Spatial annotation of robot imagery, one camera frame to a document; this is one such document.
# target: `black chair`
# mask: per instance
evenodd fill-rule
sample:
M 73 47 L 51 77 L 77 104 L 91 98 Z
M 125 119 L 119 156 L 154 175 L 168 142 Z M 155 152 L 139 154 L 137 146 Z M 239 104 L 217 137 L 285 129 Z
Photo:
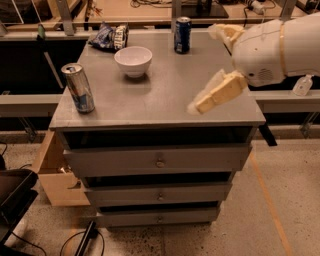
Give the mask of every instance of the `black chair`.
M 0 255 L 29 255 L 4 244 L 38 195 L 38 176 L 28 169 L 0 171 Z

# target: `cabinet top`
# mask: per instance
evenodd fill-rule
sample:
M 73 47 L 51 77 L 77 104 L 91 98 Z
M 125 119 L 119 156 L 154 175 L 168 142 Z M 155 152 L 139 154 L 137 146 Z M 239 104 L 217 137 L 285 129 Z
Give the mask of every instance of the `cabinet top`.
M 207 32 L 193 29 L 190 42 L 189 53 L 177 54 L 168 30 L 130 31 L 127 46 L 143 46 L 153 53 L 149 70 L 138 79 L 120 72 L 114 53 L 86 45 L 78 63 L 87 75 L 95 109 L 78 113 L 66 88 L 50 129 L 262 124 L 264 116 L 249 90 L 204 115 L 187 112 L 188 104 L 217 71 L 233 71 L 228 51 Z

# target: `blue can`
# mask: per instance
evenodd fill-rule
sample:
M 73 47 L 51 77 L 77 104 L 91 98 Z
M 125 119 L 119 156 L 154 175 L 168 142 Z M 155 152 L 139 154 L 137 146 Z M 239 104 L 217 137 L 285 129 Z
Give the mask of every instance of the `blue can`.
M 174 50 L 177 53 L 187 53 L 190 50 L 191 19 L 179 17 L 174 33 Z

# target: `wooden drawer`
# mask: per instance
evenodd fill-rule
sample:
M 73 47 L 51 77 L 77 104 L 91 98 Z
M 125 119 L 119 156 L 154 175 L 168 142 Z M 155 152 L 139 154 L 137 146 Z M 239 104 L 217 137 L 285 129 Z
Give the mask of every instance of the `wooden drawer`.
M 152 186 L 131 188 L 87 189 L 91 205 L 121 206 L 142 204 L 175 204 L 201 201 L 222 201 L 227 198 L 231 184 L 192 184 L 174 187 Z
M 144 147 L 65 150 L 77 177 L 241 170 L 246 144 L 213 147 Z
M 190 208 L 155 209 L 153 211 L 132 211 L 98 213 L 95 221 L 100 227 L 126 227 L 143 225 L 166 225 L 183 223 L 205 223 L 214 221 L 219 214 L 216 204 L 190 206 Z
M 83 184 L 74 174 L 58 172 L 66 165 L 61 142 L 54 132 L 47 131 L 31 169 L 38 174 L 50 203 L 53 206 L 89 205 Z

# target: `can lid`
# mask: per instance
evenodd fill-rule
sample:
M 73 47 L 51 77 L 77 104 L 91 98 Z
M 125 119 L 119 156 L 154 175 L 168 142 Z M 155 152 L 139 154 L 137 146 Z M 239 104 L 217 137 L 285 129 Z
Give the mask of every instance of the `can lid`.
M 182 22 L 182 23 L 186 23 L 186 22 L 190 22 L 191 19 L 189 17 L 179 17 L 179 18 L 177 18 L 177 21 Z
M 78 73 L 81 70 L 82 66 L 78 63 L 69 63 L 61 68 L 62 73 L 64 73 L 65 75 Z

